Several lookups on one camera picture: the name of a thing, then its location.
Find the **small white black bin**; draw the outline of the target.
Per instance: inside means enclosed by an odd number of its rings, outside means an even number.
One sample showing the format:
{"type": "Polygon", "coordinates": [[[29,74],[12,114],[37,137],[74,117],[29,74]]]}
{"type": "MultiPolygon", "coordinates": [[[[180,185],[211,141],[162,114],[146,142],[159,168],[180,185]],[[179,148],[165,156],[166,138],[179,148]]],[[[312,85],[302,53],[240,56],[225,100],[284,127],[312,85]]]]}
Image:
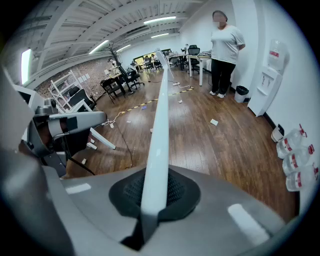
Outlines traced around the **small white black bin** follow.
{"type": "Polygon", "coordinates": [[[271,139],[273,142],[278,143],[285,135],[284,128],[278,124],[271,133],[271,139]]]}

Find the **white broom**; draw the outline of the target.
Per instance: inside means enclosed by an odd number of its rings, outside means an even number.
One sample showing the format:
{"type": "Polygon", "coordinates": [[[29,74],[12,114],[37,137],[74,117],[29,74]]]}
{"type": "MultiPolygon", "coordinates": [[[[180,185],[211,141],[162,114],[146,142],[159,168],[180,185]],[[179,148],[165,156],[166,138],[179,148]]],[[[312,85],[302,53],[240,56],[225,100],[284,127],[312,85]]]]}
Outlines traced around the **white broom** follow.
{"type": "Polygon", "coordinates": [[[156,56],[163,67],[140,205],[143,241],[147,242],[158,226],[159,212],[166,208],[169,173],[168,82],[173,79],[161,51],[156,56]]]}

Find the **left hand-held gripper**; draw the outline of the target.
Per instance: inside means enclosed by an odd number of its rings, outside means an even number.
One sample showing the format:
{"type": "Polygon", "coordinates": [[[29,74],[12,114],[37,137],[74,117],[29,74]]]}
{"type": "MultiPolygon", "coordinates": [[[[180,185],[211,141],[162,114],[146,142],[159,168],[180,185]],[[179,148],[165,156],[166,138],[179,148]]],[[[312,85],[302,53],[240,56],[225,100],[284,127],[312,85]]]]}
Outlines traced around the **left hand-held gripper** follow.
{"type": "Polygon", "coordinates": [[[57,114],[53,98],[46,98],[37,106],[35,115],[27,128],[26,146],[40,162],[56,170],[59,177],[67,174],[67,156],[61,139],[53,137],[70,135],[101,125],[107,120],[103,111],[85,111],[57,114]]]}

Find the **white desk with crossbars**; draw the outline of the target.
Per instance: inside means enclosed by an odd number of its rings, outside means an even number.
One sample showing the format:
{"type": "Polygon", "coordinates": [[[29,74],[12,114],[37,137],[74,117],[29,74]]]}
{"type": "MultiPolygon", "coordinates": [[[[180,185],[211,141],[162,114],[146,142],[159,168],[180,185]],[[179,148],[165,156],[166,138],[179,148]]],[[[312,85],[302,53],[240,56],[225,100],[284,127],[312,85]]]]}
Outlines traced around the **white desk with crossbars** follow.
{"type": "MultiPolygon", "coordinates": [[[[24,88],[22,86],[18,85],[13,85],[13,88],[20,93],[21,96],[23,96],[25,102],[29,106],[29,108],[34,112],[38,106],[42,106],[44,104],[44,100],[46,98],[43,98],[41,95],[39,95],[36,91],[24,88]]],[[[95,112],[94,110],[91,110],[89,106],[85,103],[85,100],[81,100],[79,103],[77,103],[75,106],[73,106],[70,110],[62,110],[61,107],[56,105],[58,108],[58,113],[56,114],[65,114],[65,113],[76,113],[76,112],[95,112]]],[[[106,138],[104,138],[100,133],[95,131],[94,127],[91,127],[89,130],[89,134],[92,135],[96,140],[102,142],[104,145],[111,149],[115,149],[116,146],[112,144],[110,141],[108,141],[106,138]]],[[[65,134],[59,137],[52,137],[54,140],[61,138],[63,136],[66,136],[69,134],[65,134]]],[[[25,133],[22,137],[23,140],[27,141],[28,140],[28,128],[25,130],[25,133]]]]}

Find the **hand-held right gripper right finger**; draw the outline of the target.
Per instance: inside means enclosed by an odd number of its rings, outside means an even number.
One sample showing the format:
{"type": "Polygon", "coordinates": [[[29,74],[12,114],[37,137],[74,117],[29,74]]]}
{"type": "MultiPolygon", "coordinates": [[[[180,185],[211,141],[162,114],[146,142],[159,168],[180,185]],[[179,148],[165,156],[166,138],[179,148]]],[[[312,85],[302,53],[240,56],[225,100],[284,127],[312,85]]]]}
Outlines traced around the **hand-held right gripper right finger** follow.
{"type": "Polygon", "coordinates": [[[200,188],[200,201],[184,219],[161,223],[142,248],[144,256],[261,255],[261,239],[244,232],[247,212],[270,238],[285,221],[271,208],[237,186],[214,176],[174,166],[200,188]]]}

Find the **white metal shelf rack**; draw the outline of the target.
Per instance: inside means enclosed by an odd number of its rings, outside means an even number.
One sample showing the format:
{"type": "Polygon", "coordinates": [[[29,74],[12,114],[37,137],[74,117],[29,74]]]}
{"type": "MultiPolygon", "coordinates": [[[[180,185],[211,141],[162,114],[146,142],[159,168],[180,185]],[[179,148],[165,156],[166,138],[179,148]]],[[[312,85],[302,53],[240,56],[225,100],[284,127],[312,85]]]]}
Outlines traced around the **white metal shelf rack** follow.
{"type": "Polygon", "coordinates": [[[78,101],[72,103],[72,99],[82,89],[83,87],[74,72],[69,70],[60,78],[52,79],[48,91],[63,110],[70,110],[78,103],[78,101]]]}

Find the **clear dispenser water jug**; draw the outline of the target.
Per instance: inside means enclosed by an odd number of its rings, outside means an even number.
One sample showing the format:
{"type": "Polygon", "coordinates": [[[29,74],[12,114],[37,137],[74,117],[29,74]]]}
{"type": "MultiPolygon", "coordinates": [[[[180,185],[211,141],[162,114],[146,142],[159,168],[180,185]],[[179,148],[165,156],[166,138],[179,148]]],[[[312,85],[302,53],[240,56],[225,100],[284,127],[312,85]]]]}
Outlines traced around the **clear dispenser water jug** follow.
{"type": "Polygon", "coordinates": [[[289,61],[289,56],[288,47],[284,42],[277,39],[270,41],[267,54],[267,65],[269,67],[282,72],[289,61]]]}

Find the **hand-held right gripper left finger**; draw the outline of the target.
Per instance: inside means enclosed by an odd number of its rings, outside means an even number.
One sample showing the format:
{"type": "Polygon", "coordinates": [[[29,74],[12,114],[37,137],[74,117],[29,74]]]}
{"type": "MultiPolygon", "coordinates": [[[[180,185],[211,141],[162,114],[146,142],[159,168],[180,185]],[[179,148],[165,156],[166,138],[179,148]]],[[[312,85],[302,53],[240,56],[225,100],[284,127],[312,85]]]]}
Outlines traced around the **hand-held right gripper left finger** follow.
{"type": "Polygon", "coordinates": [[[136,219],[118,213],[109,198],[113,184],[142,170],[141,166],[108,174],[62,180],[69,199],[79,211],[88,231],[75,228],[79,243],[75,246],[77,256],[147,256],[121,244],[130,236],[136,219]]]}

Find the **black coat rack tree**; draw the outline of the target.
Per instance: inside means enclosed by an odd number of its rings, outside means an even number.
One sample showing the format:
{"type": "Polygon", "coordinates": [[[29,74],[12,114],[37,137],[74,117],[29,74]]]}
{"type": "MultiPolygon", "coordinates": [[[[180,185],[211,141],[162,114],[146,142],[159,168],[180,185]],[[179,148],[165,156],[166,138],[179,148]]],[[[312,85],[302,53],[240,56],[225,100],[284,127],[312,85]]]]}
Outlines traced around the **black coat rack tree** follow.
{"type": "Polygon", "coordinates": [[[114,43],[108,43],[106,48],[111,53],[113,59],[116,62],[116,66],[119,69],[119,71],[121,72],[121,74],[125,75],[126,72],[123,69],[122,64],[119,62],[117,52],[114,50],[113,46],[114,46],[114,43]]]}

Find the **white bin black liner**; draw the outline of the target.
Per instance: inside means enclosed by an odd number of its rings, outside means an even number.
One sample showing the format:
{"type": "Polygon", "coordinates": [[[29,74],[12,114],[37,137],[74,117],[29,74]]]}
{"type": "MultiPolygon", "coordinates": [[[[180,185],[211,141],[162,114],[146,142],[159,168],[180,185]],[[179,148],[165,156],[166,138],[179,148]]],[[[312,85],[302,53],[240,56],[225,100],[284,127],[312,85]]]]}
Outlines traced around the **white bin black liner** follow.
{"type": "Polygon", "coordinates": [[[235,89],[235,95],[234,95],[235,101],[237,103],[243,103],[248,93],[249,93],[249,90],[246,87],[242,85],[238,85],[235,89]]]}

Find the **white water dispenser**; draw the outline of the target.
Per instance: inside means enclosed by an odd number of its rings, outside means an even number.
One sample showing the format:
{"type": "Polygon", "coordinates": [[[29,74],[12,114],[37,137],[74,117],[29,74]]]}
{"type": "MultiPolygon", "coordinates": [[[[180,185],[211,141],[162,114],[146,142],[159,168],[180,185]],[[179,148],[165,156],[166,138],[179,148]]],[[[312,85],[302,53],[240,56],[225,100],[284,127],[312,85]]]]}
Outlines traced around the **white water dispenser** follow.
{"type": "Polygon", "coordinates": [[[283,76],[274,68],[263,66],[259,82],[248,103],[256,117],[262,116],[271,105],[283,76]]]}

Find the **black office chair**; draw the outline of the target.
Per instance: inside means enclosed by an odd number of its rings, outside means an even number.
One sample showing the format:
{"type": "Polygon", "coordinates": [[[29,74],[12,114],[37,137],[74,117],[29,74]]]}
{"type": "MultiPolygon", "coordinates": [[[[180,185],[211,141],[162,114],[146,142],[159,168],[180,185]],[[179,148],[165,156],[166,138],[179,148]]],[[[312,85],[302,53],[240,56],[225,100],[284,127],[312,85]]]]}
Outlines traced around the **black office chair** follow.
{"type": "Polygon", "coordinates": [[[68,103],[71,107],[74,107],[82,100],[84,100],[91,110],[94,110],[97,105],[92,95],[88,96],[84,89],[80,89],[77,86],[73,87],[68,93],[70,96],[68,103]]]}
{"type": "Polygon", "coordinates": [[[131,90],[132,87],[138,88],[137,85],[145,85],[143,81],[138,81],[140,75],[136,70],[132,70],[130,72],[126,72],[122,66],[119,67],[121,72],[121,80],[127,85],[128,92],[133,94],[134,91],[131,90]]]}
{"type": "Polygon", "coordinates": [[[200,48],[198,47],[189,47],[188,48],[188,60],[189,60],[189,72],[198,72],[200,73],[200,61],[198,60],[198,54],[200,53],[200,48]]]}

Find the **black folding chair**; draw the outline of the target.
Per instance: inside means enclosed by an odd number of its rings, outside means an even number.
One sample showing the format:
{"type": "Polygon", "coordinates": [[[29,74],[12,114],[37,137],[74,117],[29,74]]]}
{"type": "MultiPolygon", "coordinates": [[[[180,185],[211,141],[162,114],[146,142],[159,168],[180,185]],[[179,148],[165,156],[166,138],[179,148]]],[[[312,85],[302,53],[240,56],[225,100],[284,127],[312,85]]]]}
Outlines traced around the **black folding chair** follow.
{"type": "Polygon", "coordinates": [[[104,79],[100,82],[100,86],[107,93],[111,102],[114,104],[115,98],[118,97],[117,91],[120,90],[120,94],[125,97],[124,89],[117,83],[114,78],[104,79]]]}

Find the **bright window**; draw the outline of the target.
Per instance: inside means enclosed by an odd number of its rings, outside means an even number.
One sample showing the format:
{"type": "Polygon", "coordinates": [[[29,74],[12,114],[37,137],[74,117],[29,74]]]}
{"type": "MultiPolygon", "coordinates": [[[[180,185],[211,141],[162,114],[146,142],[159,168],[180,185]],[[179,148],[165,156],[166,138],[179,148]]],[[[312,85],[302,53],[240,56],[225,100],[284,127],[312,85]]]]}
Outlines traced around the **bright window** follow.
{"type": "Polygon", "coordinates": [[[31,55],[32,55],[32,50],[30,48],[28,48],[21,54],[20,74],[21,74],[21,83],[23,85],[29,80],[31,55]]]}

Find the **white office desk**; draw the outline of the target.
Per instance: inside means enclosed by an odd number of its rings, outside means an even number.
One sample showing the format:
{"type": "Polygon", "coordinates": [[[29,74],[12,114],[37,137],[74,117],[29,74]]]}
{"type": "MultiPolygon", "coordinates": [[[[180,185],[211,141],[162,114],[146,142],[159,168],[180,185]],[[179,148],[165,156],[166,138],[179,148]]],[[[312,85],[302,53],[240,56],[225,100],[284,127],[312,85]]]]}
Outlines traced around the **white office desk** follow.
{"type": "Polygon", "coordinates": [[[181,71],[187,72],[189,69],[189,54],[169,54],[166,57],[170,68],[179,67],[181,71]]]}

